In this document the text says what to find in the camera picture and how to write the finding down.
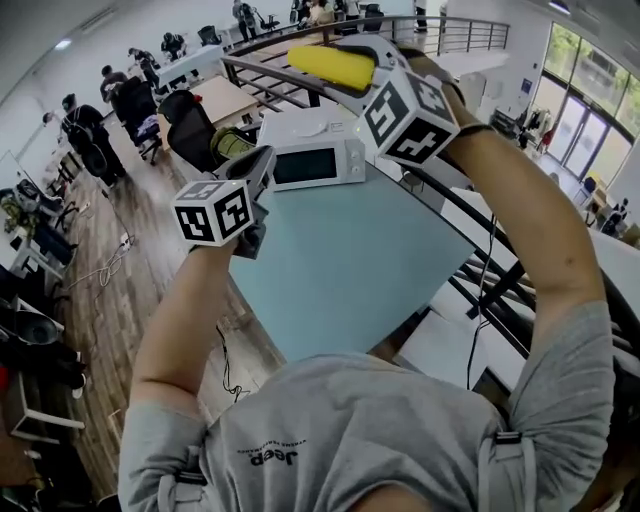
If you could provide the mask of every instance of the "table surface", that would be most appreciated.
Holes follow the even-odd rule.
[[[260,199],[270,214],[256,261],[231,275],[288,361],[367,352],[428,304],[473,247],[367,166],[367,181]]]
[[[193,94],[202,96],[202,107],[216,128],[257,108],[258,101],[223,76],[213,77],[191,89]],[[158,114],[162,147],[170,149],[167,141],[171,125],[162,114]]]

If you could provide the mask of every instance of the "person standing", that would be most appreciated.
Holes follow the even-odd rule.
[[[102,84],[100,85],[100,95],[102,96],[102,101],[105,103],[111,103],[111,108],[116,113],[116,117],[123,124],[125,130],[129,134],[129,138],[135,143],[136,133],[135,128],[131,127],[127,124],[126,119],[124,117],[124,113],[122,112],[122,108],[118,106],[118,91],[122,84],[124,84],[128,78],[122,71],[113,71],[111,66],[105,66],[102,68]]]
[[[251,39],[258,37],[256,34],[256,19],[253,17],[253,10],[249,4],[245,4],[242,0],[233,0],[231,12],[233,17],[238,20],[238,28],[245,43],[249,42],[247,30],[251,32]]]
[[[100,178],[107,187],[113,187],[118,178],[127,173],[109,143],[109,132],[102,125],[104,117],[91,105],[78,106],[75,94],[65,96],[62,107],[67,113],[62,120],[62,129],[69,143],[89,173]]]

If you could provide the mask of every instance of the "wrist strap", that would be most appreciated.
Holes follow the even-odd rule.
[[[493,129],[493,126],[489,126],[488,124],[471,123],[471,124],[468,124],[467,126],[463,126],[462,128],[460,128],[460,132],[458,133],[456,138],[469,137],[470,135],[474,135],[476,133],[484,132],[484,131],[495,132],[495,130]]]

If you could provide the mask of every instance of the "wooden floor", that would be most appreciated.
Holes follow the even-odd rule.
[[[181,161],[162,155],[155,167],[143,162],[137,150],[113,121],[108,123],[112,144],[129,172],[110,195],[113,207],[100,194],[98,182],[83,172],[70,198],[91,206],[77,217],[68,239],[80,247],[66,276],[65,287],[103,267],[116,251],[126,229],[135,236],[134,248],[122,267],[102,288],[98,275],[73,287],[71,301],[58,319],[66,327],[65,341],[84,353],[89,381],[79,401],[68,398],[75,418],[86,429],[75,436],[83,463],[94,483],[97,499],[116,490],[118,453],[131,371],[145,326],[184,260],[188,246],[181,240],[169,204],[187,180],[202,175]],[[231,384],[256,391],[283,360],[248,306],[229,285],[227,307],[219,327],[227,340]],[[222,387],[224,356],[215,340],[200,394],[203,413],[211,421],[234,398]]]

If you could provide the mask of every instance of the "black hair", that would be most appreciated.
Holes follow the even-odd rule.
[[[62,99],[62,108],[65,110],[65,112],[69,112],[69,110],[75,104],[75,102],[76,102],[76,95],[73,93],[67,94]]]

